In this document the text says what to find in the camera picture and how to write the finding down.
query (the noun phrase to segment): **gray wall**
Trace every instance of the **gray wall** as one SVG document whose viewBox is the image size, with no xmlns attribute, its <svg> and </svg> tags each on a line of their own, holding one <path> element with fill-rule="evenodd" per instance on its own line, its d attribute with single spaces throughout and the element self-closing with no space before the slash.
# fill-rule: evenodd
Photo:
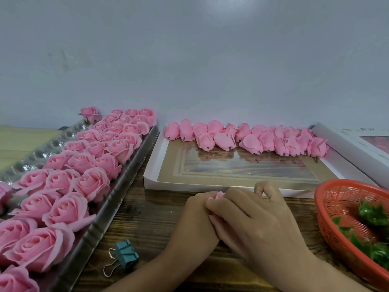
<svg viewBox="0 0 389 292">
<path fill-rule="evenodd" d="M 84 106 L 189 118 L 389 122 L 389 0 L 0 0 L 0 123 Z"/>
</svg>

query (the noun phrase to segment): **wood grain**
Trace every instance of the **wood grain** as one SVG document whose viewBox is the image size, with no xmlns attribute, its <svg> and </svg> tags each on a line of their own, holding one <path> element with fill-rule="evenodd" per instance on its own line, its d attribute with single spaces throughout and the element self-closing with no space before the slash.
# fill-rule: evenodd
<svg viewBox="0 0 389 292">
<path fill-rule="evenodd" d="M 187 198 L 194 193 L 151 191 L 143 188 L 143 172 L 148 158 L 138 172 L 103 240 L 90 257 L 74 291 L 100 291 L 126 274 L 117 268 L 111 278 L 103 267 L 112 263 L 108 248 L 129 239 L 140 259 L 137 269 L 158 256 L 166 246 Z M 287 198 L 309 249 L 347 276 L 363 283 L 332 254 L 317 225 L 314 200 Z M 177 289 L 177 291 L 278 291 L 253 273 L 222 242 L 211 256 Z"/>
</svg>

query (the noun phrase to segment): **orange plastic basket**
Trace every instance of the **orange plastic basket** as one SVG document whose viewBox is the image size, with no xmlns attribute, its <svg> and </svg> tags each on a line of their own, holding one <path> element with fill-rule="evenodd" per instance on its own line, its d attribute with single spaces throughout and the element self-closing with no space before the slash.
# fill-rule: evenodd
<svg viewBox="0 0 389 292">
<path fill-rule="evenodd" d="M 373 286 L 389 291 L 389 271 L 375 263 L 354 246 L 331 220 L 342 217 L 340 226 L 352 227 L 359 239 L 372 239 L 372 231 L 359 220 L 358 203 L 382 204 L 389 213 L 389 191 L 367 183 L 334 179 L 323 182 L 315 191 L 317 219 L 321 233 L 334 253 L 358 276 Z"/>
</svg>

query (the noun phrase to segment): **binder clip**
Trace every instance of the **binder clip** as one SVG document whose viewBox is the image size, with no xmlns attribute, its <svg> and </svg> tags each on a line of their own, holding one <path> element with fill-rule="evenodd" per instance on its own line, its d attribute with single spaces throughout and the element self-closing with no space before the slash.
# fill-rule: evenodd
<svg viewBox="0 0 389 292">
<path fill-rule="evenodd" d="M 118 266 L 122 266 L 124 271 L 127 271 L 134 263 L 138 261 L 139 255 L 135 252 L 134 248 L 131 246 L 131 243 L 129 240 L 125 240 L 124 242 L 119 242 L 115 244 L 116 248 L 109 248 L 108 254 L 112 259 L 115 259 L 115 261 L 111 264 L 107 264 L 103 268 L 103 274 L 107 278 L 112 276 L 112 273 Z M 105 268 L 108 266 L 114 265 L 117 261 L 119 261 L 119 264 L 116 265 L 110 272 L 109 275 L 105 273 Z"/>
</svg>

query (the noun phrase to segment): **person's right hand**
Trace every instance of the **person's right hand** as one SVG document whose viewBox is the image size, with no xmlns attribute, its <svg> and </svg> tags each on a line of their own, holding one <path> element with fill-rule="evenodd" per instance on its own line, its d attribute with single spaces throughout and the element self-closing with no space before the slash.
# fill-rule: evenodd
<svg viewBox="0 0 389 292">
<path fill-rule="evenodd" d="M 265 193 L 269 199 L 263 199 Z M 282 291 L 314 291 L 319 261 L 307 248 L 280 190 L 258 182 L 254 192 L 230 188 L 206 207 L 220 240 Z"/>
</svg>

